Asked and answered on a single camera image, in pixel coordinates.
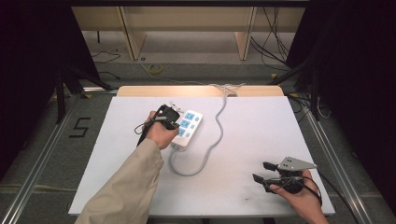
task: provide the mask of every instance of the black cable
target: black cable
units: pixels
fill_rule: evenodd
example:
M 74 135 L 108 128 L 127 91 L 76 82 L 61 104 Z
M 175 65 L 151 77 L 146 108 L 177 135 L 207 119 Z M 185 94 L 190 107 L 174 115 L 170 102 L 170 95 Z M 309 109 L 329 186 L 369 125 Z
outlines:
M 145 140 L 146 135 L 147 135 L 148 132 L 149 132 L 149 129 L 150 129 L 151 126 L 154 124 L 154 122 L 156 122 L 155 119 L 157 118 L 158 114 L 160 114 L 160 111 L 161 111 L 161 110 L 162 110 L 162 107 L 160 107 L 160 108 L 157 110 L 157 112 L 155 112 L 154 116 L 153 116 L 152 118 L 150 118 L 148 122 L 145 122 L 145 123 L 143 123 L 143 124 L 140 124 L 139 126 L 137 126 L 137 127 L 134 129 L 134 132 L 136 133 L 136 129 L 137 129 L 138 127 L 141 127 L 142 125 L 144 125 L 143 132 L 141 132 L 142 135 L 140 135 L 140 138 L 139 138 L 139 140 L 137 141 L 137 147 L 140 145 L 140 143 L 143 142 L 143 140 Z
M 99 72 L 99 73 L 107 73 L 107 74 L 110 74 L 111 76 L 115 77 L 116 79 L 121 79 L 121 77 L 116 76 L 115 74 L 113 74 L 111 72 Z
M 308 114 L 309 111 L 311 111 L 311 110 L 308 109 L 308 111 L 306 111 L 305 114 L 303 114 L 303 116 L 302 116 L 299 120 L 297 120 L 297 123 L 300 123 L 301 120 L 302 120 L 303 118 L 305 118 L 305 116 Z
M 264 54 L 264 56 L 268 57 L 268 58 L 272 58 L 275 59 L 283 64 L 285 64 L 286 66 L 288 66 L 284 61 L 280 60 L 279 58 L 277 58 L 273 53 L 271 53 L 270 51 L 268 51 L 267 49 L 263 48 L 253 37 L 251 37 L 251 40 L 253 40 L 253 42 L 258 46 L 259 49 L 265 51 L 267 54 L 271 55 L 271 57 L 267 56 Z
M 350 214 L 353 216 L 353 219 L 355 220 L 356 223 L 359 224 L 358 219 L 356 218 L 355 214 L 352 211 L 352 208 L 350 207 L 350 205 L 347 203 L 347 200 L 344 199 L 344 197 L 342 196 L 342 194 L 340 193 L 340 191 L 338 191 L 338 189 L 332 184 L 332 182 L 330 182 L 330 180 L 324 176 L 319 170 L 318 173 L 320 175 L 320 177 L 322 177 L 324 180 L 326 180 L 326 182 L 330 185 L 330 187 L 332 187 L 332 189 L 334 189 L 335 193 L 338 194 L 338 196 L 340 197 L 340 199 L 343 201 L 343 203 L 346 205 L 346 208 L 349 210 Z
M 257 47 L 256 46 L 254 46 L 254 44 L 253 43 L 251 43 L 251 45 L 252 45 L 252 47 L 255 49 L 255 50 L 257 50 L 262 56 L 265 56 L 265 57 L 268 57 L 268 58 L 271 58 L 271 59 L 274 59 L 272 56 L 269 56 L 269 55 L 266 55 L 266 54 L 264 54 L 263 53 L 263 50 L 259 50 L 259 49 L 257 49 Z M 286 69 L 282 69 L 282 68 L 276 68 L 276 67 L 273 67 L 273 66 L 271 66 L 271 65 L 269 65 L 269 64 L 267 64 L 265 61 L 264 61 L 264 58 L 262 57 L 262 62 L 264 63 L 264 65 L 265 66 L 267 66 L 267 67 L 269 67 L 269 68 L 272 68 L 272 69 L 276 69 L 276 70 L 279 70 L 279 71 L 285 71 L 285 72 L 289 72 L 289 70 L 286 70 Z
M 290 91 L 290 92 L 286 92 L 285 94 L 293 94 L 293 93 L 309 93 L 309 91 Z
M 293 97 L 294 99 L 298 99 L 298 100 L 310 101 L 310 99 L 304 98 L 304 97 L 301 97 L 301 96 L 291 96 L 291 97 Z
M 303 178 L 311 180 L 312 183 L 314 183 L 315 186 L 317 187 L 318 193 L 316 193 L 314 190 L 312 190 L 311 188 L 309 188 L 306 184 L 302 184 L 302 183 L 300 183 L 299 181 L 296 181 L 296 183 L 299 184 L 299 185 L 301 185 L 303 188 L 309 190 L 309 192 L 311 192 L 313 195 L 315 195 L 315 197 L 317 197 L 317 199 L 319 200 L 320 206 L 322 206 L 323 201 L 322 201 L 322 199 L 321 199 L 320 188 L 319 188 L 319 186 L 317 185 L 317 183 L 316 183 L 312 178 L 309 178 L 309 177 L 307 177 L 307 176 L 303 176 Z
M 139 128 L 139 127 L 142 127 L 143 125 L 146 125 L 147 123 L 145 122 L 145 123 L 142 123 L 142 124 L 139 124 L 137 127 L 135 127 L 134 128 L 134 133 L 136 133 L 136 134 L 141 134 L 142 132 L 143 132 L 143 130 L 139 133 L 138 131 L 137 131 L 137 129 Z
M 308 108 L 311 107 L 310 104 L 304 102 L 305 99 L 301 99 L 301 98 L 298 98 L 298 97 L 295 97 L 295 96 L 291 96 L 291 95 L 288 96 L 288 97 L 289 97 L 290 99 L 292 99 L 292 100 L 298 102 L 300 105 L 304 105 L 304 106 L 306 106 L 306 107 L 308 107 Z
M 94 62 L 94 63 L 109 63 L 109 62 L 111 62 L 111 61 L 114 61 L 114 60 L 118 59 L 118 58 L 121 56 L 120 54 L 116 54 L 116 53 L 109 53 L 109 52 L 106 52 L 106 51 L 100 51 L 99 53 L 92 55 L 92 57 L 94 58 L 94 57 L 98 56 L 98 55 L 101 54 L 101 53 L 116 55 L 116 57 L 113 58 L 113 59 L 110 59 L 110 60 L 108 60 L 108 61 L 105 61 L 105 62 Z
M 274 192 L 271 188 L 270 188 L 270 185 L 268 185 L 268 182 L 271 182 L 271 181 L 278 181 L 278 180 L 288 180 L 288 181 L 286 181 L 282 186 L 279 186 L 279 185 L 277 185 L 279 188 L 278 189 L 283 189 L 283 188 L 285 188 L 290 182 L 292 182 L 293 181 L 293 178 L 292 177 L 280 177 L 280 178 L 271 178 L 271 179 L 267 179 L 267 180 L 264 180 L 263 181 L 263 183 L 265 184 L 265 187 L 267 188 L 267 189 L 270 189 L 272 192 Z
M 278 12 L 279 12 L 279 8 L 278 8 L 278 7 L 275 7 L 275 8 L 274 8 L 274 21 L 273 21 L 272 24 L 271 24 L 271 22 L 270 22 L 270 19 L 269 19 L 269 17 L 268 17 L 268 14 L 267 14 L 267 12 L 266 12 L 266 10 L 265 10 L 265 7 L 263 7 L 262 9 L 263 9 L 263 11 L 264 11 L 264 15 L 265 15 L 265 17 L 266 17 L 266 19 L 267 19 L 267 21 L 268 21 L 268 24 L 269 24 L 269 26 L 270 26 L 270 29 L 271 29 L 269 35 L 267 36 L 267 40 L 268 40 L 268 37 L 270 36 L 271 33 L 274 34 L 274 37 L 276 38 L 277 49 L 278 49 L 278 51 L 279 51 L 279 53 L 280 53 L 282 59 L 285 61 L 285 58 L 284 58 L 283 55 L 285 55 L 285 56 L 287 57 L 287 56 L 288 56 L 288 53 L 287 53 L 287 52 L 289 52 L 289 50 L 288 50 L 288 48 L 286 48 L 286 46 L 283 44 L 283 42 L 282 42 L 282 40 L 280 39 L 280 36 L 278 35 L 278 32 L 277 32 L 277 22 L 278 22 L 278 20 L 277 20 L 277 15 L 278 15 Z
M 290 96 L 290 95 L 288 95 L 288 98 L 291 99 L 291 100 L 294 100 L 294 101 L 297 102 L 298 105 L 300 106 L 300 108 L 299 108 L 297 111 L 294 111 L 294 110 L 293 110 L 293 113 L 294 113 L 294 114 L 300 113 L 300 112 L 303 110 L 303 106 L 300 104 L 300 102 L 299 102 L 298 100 L 294 99 L 294 98 L 293 98 L 292 96 Z

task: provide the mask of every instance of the hand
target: hand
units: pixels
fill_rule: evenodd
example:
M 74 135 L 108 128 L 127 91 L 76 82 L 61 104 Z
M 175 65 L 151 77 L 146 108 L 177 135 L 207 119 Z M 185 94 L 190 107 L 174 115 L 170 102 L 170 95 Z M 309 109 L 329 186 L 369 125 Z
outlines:
M 150 118 L 154 117 L 154 115 L 155 111 L 151 111 L 146 122 L 148 122 Z M 169 146 L 176 135 L 178 135 L 178 129 L 167 130 L 160 122 L 154 122 L 148 130 L 146 137 L 156 142 L 160 149 L 164 149 Z
M 304 170 L 303 176 L 312 179 L 309 170 Z M 317 186 L 311 180 L 304 178 L 304 183 L 314 192 L 318 192 Z M 296 213 L 308 223 L 328 223 L 326 217 L 323 215 L 318 198 L 307 189 L 302 189 L 296 194 L 290 194 L 277 185 L 271 185 L 270 189 L 280 197 L 286 199 Z

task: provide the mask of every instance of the cable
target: cable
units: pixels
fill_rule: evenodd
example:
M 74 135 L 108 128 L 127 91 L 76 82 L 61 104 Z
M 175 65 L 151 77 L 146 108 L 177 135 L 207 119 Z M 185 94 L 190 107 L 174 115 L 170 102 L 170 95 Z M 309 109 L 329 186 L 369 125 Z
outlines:
M 262 52 L 262 50 L 257 49 L 256 46 L 254 46 L 253 44 L 252 44 L 252 47 L 253 47 L 255 50 L 257 50 L 262 56 L 265 56 L 265 57 L 268 57 L 268 58 L 272 58 L 272 57 L 270 57 L 270 56 L 268 56 L 268 55 L 265 55 L 265 54 Z M 269 68 L 276 69 L 276 70 L 279 70 L 279 71 L 289 72 L 289 70 L 287 70 L 287 69 L 277 68 L 277 67 L 273 67 L 273 66 L 267 64 L 267 63 L 265 62 L 265 60 L 264 60 L 263 57 L 262 57 L 262 63 L 264 63 L 264 65 L 267 66 L 267 67 L 269 67 Z
M 20 190 L 21 185 L 19 184 L 2 184 L 0 185 L 0 191 L 6 190 Z M 55 188 L 48 185 L 35 185 L 34 191 L 41 191 L 41 192 L 76 192 L 76 189 L 65 189 L 65 188 Z
M 151 117 L 151 118 L 149 119 L 149 121 L 144 122 L 143 124 L 140 124 L 139 126 L 137 126 L 136 128 L 134 128 L 134 132 L 137 133 L 137 132 L 136 132 L 137 128 L 139 128 L 139 127 L 141 127 L 141 126 L 144 126 L 143 131 L 140 133 L 140 134 L 141 134 L 141 135 L 140 135 L 140 138 L 139 138 L 139 140 L 137 141 L 137 147 L 138 147 L 138 146 L 140 145 L 140 143 L 142 143 L 143 140 L 146 138 L 146 136 L 147 136 L 147 134 L 148 134 L 149 129 L 151 128 L 151 126 L 152 126 L 156 121 L 158 121 L 158 120 L 157 120 L 157 116 L 160 114 L 160 112 L 161 112 L 163 109 L 164 109 L 164 107 L 163 107 L 163 106 L 160 106 L 160 108 L 158 108 L 158 110 L 155 112 L 154 116 Z
M 111 72 L 99 72 L 99 74 L 100 74 L 100 73 L 107 73 L 107 74 L 110 74 L 111 76 L 115 77 L 116 79 L 121 79 L 121 77 L 116 76 L 115 74 L 113 74 L 113 73 L 111 73 Z
M 320 97 L 318 97 L 318 104 L 317 104 L 317 108 L 318 108 L 318 112 L 319 114 L 324 118 L 324 119 L 328 119 L 330 117 L 330 114 L 332 113 L 332 111 L 329 110 L 329 114 L 328 115 L 323 115 L 322 112 L 319 109 L 319 102 L 320 102 Z
M 303 118 L 305 118 L 305 116 L 306 116 L 310 111 L 311 111 L 311 110 L 308 109 L 308 110 L 305 112 L 305 114 L 303 114 L 303 116 L 302 116 L 299 120 L 297 120 L 297 123 L 300 123 L 300 121 L 301 121 Z
M 309 179 L 309 180 L 311 180 L 312 183 L 314 183 L 315 186 L 317 187 L 318 193 L 316 193 L 314 190 L 312 190 L 311 188 L 309 188 L 307 185 L 300 183 L 299 181 L 296 181 L 296 183 L 299 184 L 299 185 L 301 185 L 303 188 L 309 190 L 309 192 L 311 192 L 313 195 L 315 195 L 315 197 L 317 197 L 317 199 L 319 200 L 320 206 L 322 206 L 322 205 L 323 205 L 323 201 L 322 201 L 322 198 L 321 198 L 320 188 L 319 188 L 319 186 L 317 185 L 317 183 L 316 183 L 312 178 L 307 177 L 307 176 L 303 176 L 303 179 Z
M 101 53 L 106 53 L 106 54 L 115 55 L 116 57 L 113 58 L 113 59 L 110 59 L 110 60 L 108 60 L 108 61 L 105 61 L 105 62 L 94 62 L 94 63 L 109 63 L 109 62 L 111 62 L 111 61 L 114 61 L 114 60 L 118 59 L 118 58 L 121 56 L 120 54 L 116 54 L 116 53 L 110 53 L 110 52 L 106 52 L 106 51 L 100 51 L 99 53 L 92 55 L 92 57 L 94 58 L 94 57 L 98 56 L 98 55 L 101 54 Z
M 356 223 L 359 224 L 358 218 L 355 216 L 355 214 L 352 211 L 352 208 L 350 207 L 350 205 L 347 203 L 347 200 L 345 200 L 343 198 L 343 196 L 341 195 L 340 191 L 338 191 L 338 189 L 332 184 L 332 182 L 326 178 L 326 176 L 324 176 L 319 170 L 318 170 L 318 174 L 320 175 L 320 177 L 322 177 L 324 180 L 326 180 L 326 182 L 330 185 L 330 187 L 332 187 L 332 189 L 334 189 L 335 193 L 338 194 L 338 196 L 340 197 L 340 199 L 343 201 L 343 203 L 346 205 L 346 208 L 349 210 L 350 214 L 353 216 L 353 219 L 355 220 Z
M 296 111 L 293 110 L 293 113 L 294 113 L 294 114 L 300 113 L 300 112 L 303 110 L 303 106 L 300 104 L 300 101 L 294 99 L 294 97 L 289 96 L 289 95 L 288 95 L 288 98 L 291 99 L 291 100 L 293 100 L 293 101 L 295 101 L 295 102 L 297 102 L 298 105 L 300 106 L 300 108 L 299 108 L 298 110 L 296 110 Z
M 310 107 L 310 106 L 311 106 L 311 105 L 309 104 L 309 102 L 306 102 L 306 101 L 309 101 L 309 99 L 306 99 L 306 98 L 303 98 L 303 97 L 299 97 L 299 96 L 295 96 L 295 95 L 293 95 L 294 93 L 297 93 L 297 92 L 293 91 L 293 92 L 285 93 L 285 95 L 286 95 L 289 99 L 291 99 L 291 100 L 293 100 L 293 101 L 299 103 L 300 105 L 304 105 L 304 106 L 306 106 L 306 107 Z
M 217 124 L 219 125 L 219 128 L 220 128 L 220 136 L 219 136 L 218 140 L 217 140 L 214 144 L 212 144 L 212 145 L 208 148 L 208 150 L 206 151 L 205 156 L 204 156 L 204 159 L 203 159 L 203 161 L 202 161 L 202 163 L 201 163 L 201 166 L 200 166 L 195 172 L 192 172 L 192 173 L 190 173 L 190 174 L 182 173 L 182 172 L 180 172 L 180 171 L 175 167 L 175 165 L 173 164 L 173 161 L 174 161 L 175 156 L 176 156 L 177 149 L 176 149 L 176 148 L 173 148 L 173 150 L 171 151 L 171 154 L 169 155 L 169 166 L 170 166 L 171 170 L 172 170 L 174 173 L 176 173 L 176 174 L 178 174 L 178 175 L 182 175 L 182 176 L 193 176 L 193 175 L 199 174 L 199 173 L 204 169 L 204 167 L 205 167 L 205 165 L 206 165 L 206 163 L 207 163 L 207 160 L 209 159 L 209 154 L 210 154 L 211 150 L 212 150 L 212 149 L 221 141 L 221 139 L 222 139 L 222 136 L 223 136 L 223 128 L 222 128 L 221 122 L 219 121 L 219 115 L 220 115 L 221 112 L 224 110 L 225 106 L 227 105 L 227 91 L 232 92 L 232 93 L 233 93 L 234 95 L 236 95 L 236 96 L 238 95 L 235 91 L 229 89 L 227 86 L 236 86 L 236 87 L 240 87 L 240 86 L 245 85 L 245 83 L 241 83 L 241 84 L 238 84 L 238 85 L 234 85 L 234 84 L 219 85 L 219 84 L 205 84 L 205 83 L 197 82 L 197 81 L 176 81 L 176 80 L 167 79 L 167 78 L 158 78 L 158 77 L 154 77 L 154 76 L 149 72 L 149 70 L 146 68 L 145 65 L 143 65 L 142 63 L 140 63 L 140 65 L 142 65 L 142 67 L 145 69 L 145 71 L 148 73 L 148 75 L 151 76 L 153 79 L 164 80 L 164 81 L 171 81 L 171 82 L 176 82 L 176 83 L 196 83 L 196 84 L 199 84 L 199 85 L 216 86 L 216 87 L 222 87 L 222 88 L 223 88 L 223 105 L 222 105 L 220 111 L 218 112 L 218 114 L 216 115 L 216 122 L 217 122 Z
M 274 34 L 274 37 L 276 38 L 276 44 L 277 44 L 277 48 L 278 48 L 278 50 L 279 50 L 279 53 L 280 53 L 282 59 L 285 61 L 285 57 L 284 57 L 283 55 L 285 55 L 286 57 L 288 57 L 288 53 L 287 53 L 287 52 L 289 52 L 289 50 L 288 50 L 288 49 L 286 48 L 286 46 L 283 44 L 283 42 L 282 42 L 282 40 L 280 39 L 280 36 L 278 35 L 278 32 L 277 32 L 277 24 L 278 24 L 277 15 L 278 15 L 278 13 L 279 13 L 279 8 L 278 8 L 278 7 L 274 7 L 274 21 L 273 21 L 273 24 L 272 24 L 272 25 L 271 25 L 270 19 L 269 19 L 269 17 L 268 17 L 268 14 L 267 14 L 267 12 L 266 12 L 266 10 L 265 10 L 265 7 L 263 7 L 262 9 L 263 9 L 264 14 L 265 14 L 265 17 L 266 17 L 266 19 L 267 19 L 267 21 L 268 21 L 268 24 L 269 24 L 269 26 L 270 26 L 270 28 L 271 28 L 271 31 L 270 31 L 269 35 L 267 36 L 266 41 L 268 40 L 268 38 L 269 38 L 269 36 L 271 35 L 271 33 Z
M 119 49 L 126 49 L 126 45 L 122 45 L 122 46 L 118 46 L 118 47 L 115 47 L 115 48 L 112 48 L 112 49 L 108 49 L 108 50 L 106 50 L 106 52 L 111 52 L 111 51 L 113 51 L 113 50 L 116 50 L 116 51 L 118 51 Z
M 255 50 L 257 50 L 258 52 L 260 52 L 262 54 L 262 56 L 265 56 L 270 59 L 275 59 L 275 60 L 279 61 L 280 63 L 283 63 L 284 65 L 288 66 L 284 61 L 280 60 L 273 53 L 271 53 L 268 49 L 265 49 L 264 47 L 262 47 L 253 37 L 251 37 L 251 40 L 253 40 L 253 42 L 251 42 L 251 44 L 253 45 L 253 48 Z
M 212 149 L 220 142 L 220 140 L 222 139 L 222 136 L 223 136 L 223 128 L 222 128 L 221 122 L 219 121 L 219 115 L 220 115 L 221 112 L 224 110 L 225 106 L 227 105 L 227 95 L 226 95 L 226 90 L 227 90 L 227 88 L 226 88 L 226 85 L 223 86 L 223 89 L 224 89 L 223 105 L 222 105 L 220 111 L 218 112 L 218 114 L 216 115 L 216 122 L 218 123 L 219 128 L 220 128 L 220 136 L 219 136 L 218 140 L 217 140 L 214 144 L 212 144 L 212 145 L 209 147 L 209 149 L 206 151 L 205 156 L 204 156 L 204 159 L 203 159 L 203 161 L 202 161 L 202 163 L 201 163 L 201 166 L 200 166 L 196 171 L 194 171 L 194 172 L 192 172 L 192 173 L 189 173 L 189 174 L 180 172 L 180 171 L 175 167 L 175 165 L 173 164 L 174 157 L 175 157 L 175 155 L 176 155 L 175 152 L 177 152 L 176 149 L 174 148 L 174 149 L 171 151 L 171 154 L 169 155 L 169 165 L 170 165 L 170 168 L 172 169 L 172 171 L 173 171 L 174 173 L 176 173 L 176 174 L 178 174 L 178 175 L 182 175 L 182 176 L 193 176 L 193 175 L 199 174 L 199 173 L 204 169 L 204 167 L 205 167 L 205 165 L 206 165 L 206 163 L 207 163 L 207 160 L 209 159 L 209 154 L 210 154 L 211 150 L 212 150 Z

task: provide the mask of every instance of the finger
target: finger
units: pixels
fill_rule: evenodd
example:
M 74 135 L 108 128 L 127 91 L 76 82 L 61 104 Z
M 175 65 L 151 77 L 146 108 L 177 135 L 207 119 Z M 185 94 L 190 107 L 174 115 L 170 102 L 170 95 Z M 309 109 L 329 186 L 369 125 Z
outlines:
M 171 134 L 173 137 L 176 137 L 176 135 L 178 135 L 178 128 L 172 130 Z
M 285 195 L 286 193 L 288 193 L 285 189 L 281 188 L 278 185 L 270 185 L 270 189 L 275 192 L 276 194 L 278 194 L 279 196 Z
M 303 176 L 308 177 L 304 178 L 304 184 L 307 185 L 309 188 L 311 188 L 314 191 L 318 191 L 317 186 L 312 182 L 312 175 L 309 170 L 303 170 Z
M 151 110 L 149 112 L 148 118 L 146 119 L 146 122 L 148 122 L 152 117 L 154 117 L 155 113 L 156 113 L 155 111 Z

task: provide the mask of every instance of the power cord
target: power cord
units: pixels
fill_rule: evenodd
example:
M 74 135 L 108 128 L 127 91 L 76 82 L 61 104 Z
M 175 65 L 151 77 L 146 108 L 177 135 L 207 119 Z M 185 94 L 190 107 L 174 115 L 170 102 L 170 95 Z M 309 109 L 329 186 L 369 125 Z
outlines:
M 110 52 L 107 52 L 107 51 L 100 51 L 100 52 L 98 52 L 97 54 L 92 55 L 92 57 L 93 57 L 93 58 L 94 58 L 94 57 L 97 57 L 99 54 L 102 54 L 102 53 L 106 53 L 106 54 L 110 54 L 110 55 L 115 55 L 116 57 L 115 57 L 115 58 L 112 58 L 112 59 L 110 59 L 110 60 L 108 60 L 108 61 L 105 61 L 105 62 L 94 62 L 94 63 L 109 63 L 109 62 L 112 62 L 112 61 L 118 59 L 119 57 L 121 57 L 120 54 L 110 53 Z
M 17 191 L 21 189 L 20 184 L 2 184 L 0 191 Z M 39 192 L 76 192 L 76 189 L 55 188 L 48 185 L 35 185 L 34 191 Z
M 326 176 L 324 176 L 324 174 L 322 174 L 319 170 L 318 170 L 318 173 L 319 173 L 320 177 L 322 177 L 324 180 L 326 180 L 326 182 L 330 185 L 330 187 L 332 187 L 332 189 L 334 189 L 335 193 L 337 193 L 337 195 L 340 197 L 341 201 L 343 201 L 343 203 L 346 205 L 346 208 L 349 210 L 349 213 L 353 216 L 353 219 L 355 220 L 355 222 L 357 224 L 359 224 L 358 218 L 355 216 L 355 214 L 352 211 L 352 208 L 347 203 L 347 200 L 344 199 L 344 197 L 342 196 L 340 191 L 338 191 L 338 189 L 332 184 L 332 182 Z
M 201 163 L 201 166 L 195 171 L 192 172 L 190 174 L 186 174 L 183 172 L 180 172 L 176 166 L 174 165 L 174 159 L 176 157 L 176 153 L 178 153 L 178 148 L 174 147 L 173 150 L 171 151 L 171 154 L 169 155 L 169 166 L 171 168 L 171 170 L 177 174 L 177 175 L 182 175 L 182 176 L 193 176 L 193 175 L 197 175 L 199 174 L 205 167 L 207 160 L 209 159 L 209 155 L 211 150 L 221 141 L 222 136 L 223 136 L 223 128 L 221 125 L 221 122 L 219 121 L 219 115 L 221 114 L 221 112 L 224 110 L 225 106 L 227 105 L 227 91 L 232 92 L 235 96 L 237 96 L 237 93 L 231 89 L 228 88 L 228 86 L 236 86 L 236 87 L 240 87 L 245 85 L 245 83 L 239 84 L 239 85 L 234 85 L 234 84 L 224 84 L 224 85 L 219 85 L 219 84 L 205 84 L 202 82 L 197 82 L 197 81 L 177 81 L 177 80 L 173 80 L 173 79 L 167 79 L 167 78 L 159 78 L 159 77 L 154 77 L 149 70 L 146 68 L 145 65 L 143 65 L 142 63 L 140 63 L 140 65 L 142 65 L 142 67 L 145 69 L 145 71 L 153 78 L 153 79 L 157 79 L 157 80 L 163 80 L 163 81 L 170 81 L 170 82 L 176 82 L 176 83 L 195 83 L 195 84 L 199 84 L 199 85 L 207 85 L 207 86 L 215 86 L 215 87 L 222 87 L 223 88 L 223 105 L 220 109 L 220 111 L 218 112 L 218 114 L 216 115 L 216 122 L 219 125 L 220 128 L 220 136 L 218 138 L 218 140 L 212 144 L 208 150 L 205 153 L 204 159 Z
M 277 32 L 277 23 L 278 23 L 278 19 L 277 19 L 277 14 L 279 13 L 279 8 L 278 7 L 274 7 L 274 21 L 273 24 L 271 25 L 270 19 L 268 18 L 268 14 L 265 10 L 265 7 L 262 8 L 265 14 L 265 17 L 268 21 L 268 24 L 271 28 L 271 32 L 270 34 L 267 36 L 266 41 L 268 40 L 269 36 L 271 35 L 271 33 L 274 34 L 274 37 L 276 38 L 276 43 L 277 43 L 277 49 L 279 50 L 280 56 L 282 57 L 283 61 L 285 61 L 285 57 L 288 57 L 288 53 L 289 50 L 285 47 L 285 45 L 283 44 L 282 40 L 280 39 L 280 36 Z
M 270 59 L 275 59 L 277 61 L 279 61 L 280 63 L 288 66 L 284 61 L 280 60 L 279 58 L 277 58 L 273 53 L 271 53 L 269 50 L 265 49 L 264 47 L 262 47 L 253 37 L 251 37 L 251 40 L 253 42 L 250 42 L 250 44 L 252 45 L 252 47 L 257 50 L 261 55 L 262 55 L 262 62 L 264 63 L 265 66 L 276 69 L 276 70 L 280 70 L 280 71 L 285 71 L 285 72 L 289 72 L 289 69 L 282 69 L 282 68 L 276 68 L 273 67 L 269 64 L 267 64 L 263 58 L 263 56 L 270 58 Z
M 113 73 L 111 73 L 111 72 L 99 72 L 99 74 L 103 74 L 103 73 L 105 73 L 105 74 L 110 74 L 111 76 L 113 76 L 113 77 L 115 77 L 116 79 L 121 79 L 121 77 L 119 77 L 119 76 L 116 76 L 115 74 L 113 74 Z
M 226 90 L 227 90 L 227 88 L 226 88 L 226 85 L 223 86 L 223 89 L 224 89 L 223 105 L 222 105 L 220 111 L 218 112 L 218 114 L 216 115 L 216 122 L 218 123 L 219 128 L 220 128 L 220 136 L 219 136 L 218 140 L 217 140 L 214 144 L 212 144 L 212 145 L 209 147 L 209 149 L 206 151 L 206 154 L 205 154 L 204 159 L 203 159 L 203 161 L 202 161 L 202 163 L 201 163 L 201 166 L 200 166 L 196 171 L 194 171 L 194 172 L 192 172 L 192 173 L 189 173 L 189 174 L 180 172 L 180 171 L 175 167 L 175 165 L 174 165 L 174 159 L 175 159 L 176 153 L 178 153 L 178 150 L 177 150 L 176 148 L 173 148 L 173 150 L 171 151 L 171 154 L 169 155 L 169 165 L 170 165 L 170 168 L 172 169 L 172 171 L 173 171 L 174 173 L 176 173 L 177 175 L 182 175 L 182 176 L 193 176 L 193 175 L 199 174 L 199 173 L 204 169 L 204 167 L 205 167 L 205 165 L 206 165 L 206 163 L 207 163 L 207 160 L 209 159 L 209 154 L 210 154 L 211 150 L 221 141 L 222 136 L 223 136 L 223 128 L 222 128 L 221 122 L 219 121 L 219 115 L 220 115 L 221 112 L 224 110 L 225 106 L 227 105 L 227 95 L 226 95 Z
M 305 114 L 298 120 L 298 123 L 300 123 L 300 121 L 306 116 L 306 114 L 308 114 L 308 112 L 311 111 L 310 99 L 309 99 L 309 98 L 304 98 L 304 97 L 302 97 L 301 94 L 299 94 L 300 96 L 296 96 L 297 93 L 301 93 L 301 92 L 305 92 L 305 91 L 292 91 L 292 92 L 285 93 L 285 95 L 286 95 L 289 99 L 291 99 L 292 101 L 297 102 L 297 103 L 300 105 L 300 108 L 299 108 L 298 110 L 293 111 L 295 114 L 301 112 L 302 109 L 303 109 L 303 106 L 307 109 L 307 111 L 305 112 Z M 318 109 L 319 114 L 320 114 L 323 118 L 328 119 L 328 118 L 330 117 L 332 111 L 329 110 L 329 114 L 328 114 L 328 115 L 324 115 L 324 114 L 321 112 L 321 109 L 326 108 L 327 106 L 319 106 L 319 102 L 320 102 L 320 97 L 318 97 L 318 105 L 317 105 L 317 109 Z

